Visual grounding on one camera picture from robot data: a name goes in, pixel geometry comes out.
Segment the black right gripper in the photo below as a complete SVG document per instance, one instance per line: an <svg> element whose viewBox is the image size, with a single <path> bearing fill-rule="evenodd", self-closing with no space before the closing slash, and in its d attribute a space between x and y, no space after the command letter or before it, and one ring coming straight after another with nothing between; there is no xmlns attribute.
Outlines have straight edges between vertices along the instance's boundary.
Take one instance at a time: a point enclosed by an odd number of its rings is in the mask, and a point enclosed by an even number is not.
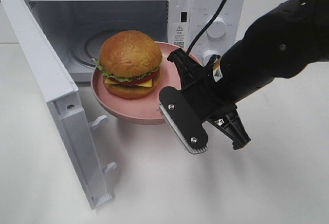
<svg viewBox="0 0 329 224"><path fill-rule="evenodd" d="M209 122L232 140L234 150L251 139L237 112L238 101L273 81L259 70L254 58L223 55L203 67L178 48L167 57L175 64L182 95L197 117Z"/></svg>

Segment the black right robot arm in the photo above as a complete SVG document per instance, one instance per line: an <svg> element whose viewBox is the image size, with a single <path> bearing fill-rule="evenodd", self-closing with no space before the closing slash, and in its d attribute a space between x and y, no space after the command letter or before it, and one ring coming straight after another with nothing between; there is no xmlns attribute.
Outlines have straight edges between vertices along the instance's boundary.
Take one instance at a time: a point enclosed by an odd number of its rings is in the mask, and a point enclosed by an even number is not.
<svg viewBox="0 0 329 224"><path fill-rule="evenodd" d="M257 19L223 55L202 66L182 49L170 53L181 89L165 87L160 110L191 154L208 148L209 122L243 148L247 135L236 104L275 78L292 78L308 64L328 61L328 0L289 0Z"/></svg>

